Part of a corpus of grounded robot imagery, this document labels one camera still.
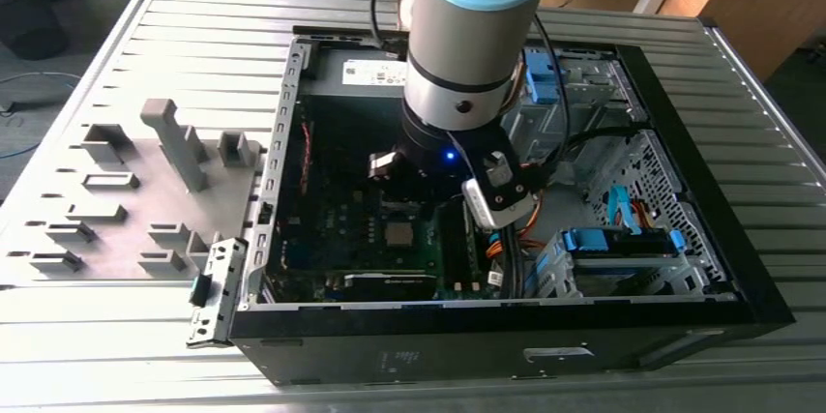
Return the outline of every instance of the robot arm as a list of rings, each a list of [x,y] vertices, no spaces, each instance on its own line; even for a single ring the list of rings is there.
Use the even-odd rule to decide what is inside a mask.
[[[461,185],[478,224],[498,229],[533,209],[532,186],[500,126],[540,0],[414,0],[397,151],[424,178],[470,171]],[[460,154],[465,166],[453,162]]]

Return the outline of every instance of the blue latch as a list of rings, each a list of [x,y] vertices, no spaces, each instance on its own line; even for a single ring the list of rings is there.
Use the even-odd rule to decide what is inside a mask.
[[[684,233],[680,230],[673,229],[669,236],[672,236],[672,242],[674,243],[677,250],[686,251],[686,238],[684,237]]]
[[[549,54],[545,51],[528,52],[526,66],[529,67],[529,89],[532,90],[533,102],[540,105],[557,103],[560,101],[560,83]]]
[[[578,228],[564,232],[568,251],[608,251],[606,231],[600,228]]]
[[[576,251],[577,250],[577,242],[573,239],[573,235],[570,232],[564,232],[564,241],[566,242],[566,250]]]
[[[609,191],[609,223],[613,224],[613,218],[617,214],[617,209],[622,213],[622,223],[629,229],[632,234],[638,235],[644,233],[644,229],[637,225],[634,220],[634,211],[632,210],[632,197],[629,196],[629,190],[625,186],[612,186]]]
[[[533,270],[526,278],[526,295],[532,295],[537,288],[537,270]]]
[[[550,261],[550,256],[548,253],[544,253],[540,257],[540,261],[537,261],[537,272],[542,271],[542,268],[548,266],[548,262]]]
[[[608,251],[609,241],[606,231],[597,228],[573,229],[570,231],[576,237],[580,251]]]

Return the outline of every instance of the metal workbench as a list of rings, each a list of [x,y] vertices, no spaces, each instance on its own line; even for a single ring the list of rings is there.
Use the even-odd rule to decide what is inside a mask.
[[[170,97],[201,134],[243,130],[265,146],[278,119],[295,24],[366,27],[367,0],[133,0],[0,209],[0,250],[33,212],[61,203],[59,170],[83,124],[142,131],[150,97]],[[393,3],[379,23],[397,24]],[[41,280],[0,256],[0,406],[226,411],[820,411],[826,399],[826,171],[714,28],[696,20],[541,13],[556,39],[640,45],[798,323],[656,372],[549,380],[279,390],[231,349],[185,348],[189,281]],[[130,257],[113,257],[129,265]],[[113,278],[122,268],[113,268]],[[493,400],[492,396],[509,396]],[[309,406],[298,403],[313,402]]]

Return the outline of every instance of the gray floor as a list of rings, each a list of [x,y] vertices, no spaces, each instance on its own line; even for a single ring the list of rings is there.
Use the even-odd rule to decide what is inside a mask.
[[[17,59],[0,45],[0,78],[33,71],[83,74],[129,0],[63,0],[55,4],[71,37],[70,50],[39,62]],[[69,95],[71,78],[35,76],[0,85],[0,98],[37,101],[0,118],[0,157],[37,144]],[[821,158],[826,156],[826,68],[806,63],[802,55],[786,62],[768,89],[796,121]],[[6,197],[31,154],[0,158],[0,199]]]

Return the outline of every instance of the blue cable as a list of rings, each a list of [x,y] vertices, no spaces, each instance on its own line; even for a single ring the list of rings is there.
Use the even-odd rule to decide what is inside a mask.
[[[31,152],[33,150],[35,150],[39,146],[41,146],[41,142],[38,142],[31,147],[29,147],[29,148],[26,148],[23,150],[19,150],[19,151],[17,151],[17,152],[14,152],[11,154],[0,155],[0,160],[6,160],[6,159],[10,159],[11,157],[17,157],[18,155],[23,155],[23,154]]]

